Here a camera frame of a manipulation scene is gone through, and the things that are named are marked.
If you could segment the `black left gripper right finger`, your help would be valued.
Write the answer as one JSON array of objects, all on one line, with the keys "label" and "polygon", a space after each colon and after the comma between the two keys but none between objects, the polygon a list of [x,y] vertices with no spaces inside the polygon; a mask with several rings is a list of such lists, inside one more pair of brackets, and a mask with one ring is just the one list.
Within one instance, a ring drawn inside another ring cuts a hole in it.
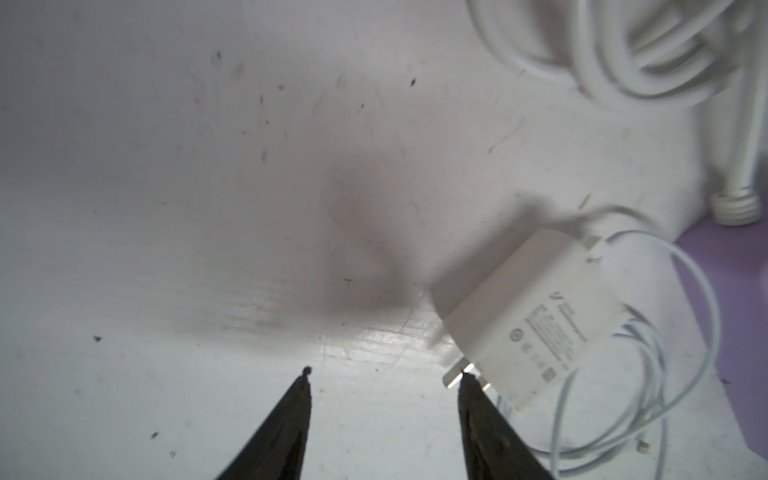
[{"label": "black left gripper right finger", "polygon": [[458,413],[469,479],[553,479],[502,417],[472,374],[462,375]]}]

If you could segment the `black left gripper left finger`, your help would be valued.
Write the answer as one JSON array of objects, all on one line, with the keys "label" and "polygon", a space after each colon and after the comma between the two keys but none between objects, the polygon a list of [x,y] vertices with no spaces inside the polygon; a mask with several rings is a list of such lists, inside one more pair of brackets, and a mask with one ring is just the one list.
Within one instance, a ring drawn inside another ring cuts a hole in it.
[{"label": "black left gripper left finger", "polygon": [[300,479],[310,428],[311,366],[305,366],[218,479]]}]

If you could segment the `purple power strip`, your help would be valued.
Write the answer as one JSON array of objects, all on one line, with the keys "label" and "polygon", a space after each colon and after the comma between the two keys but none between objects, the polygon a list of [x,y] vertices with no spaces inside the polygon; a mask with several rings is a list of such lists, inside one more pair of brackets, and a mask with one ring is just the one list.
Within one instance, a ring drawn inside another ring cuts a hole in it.
[{"label": "purple power strip", "polygon": [[720,305],[716,369],[747,446],[767,457],[767,199],[762,218],[726,227],[706,217],[678,239]]}]

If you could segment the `white charger plug adapter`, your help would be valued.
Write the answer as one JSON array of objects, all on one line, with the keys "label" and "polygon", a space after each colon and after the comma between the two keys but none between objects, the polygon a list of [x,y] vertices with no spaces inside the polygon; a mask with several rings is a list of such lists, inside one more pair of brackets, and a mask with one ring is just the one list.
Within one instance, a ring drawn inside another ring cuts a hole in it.
[{"label": "white charger plug adapter", "polygon": [[475,372],[522,410],[561,385],[625,313],[583,242],[539,229],[444,320],[462,356],[443,383]]}]

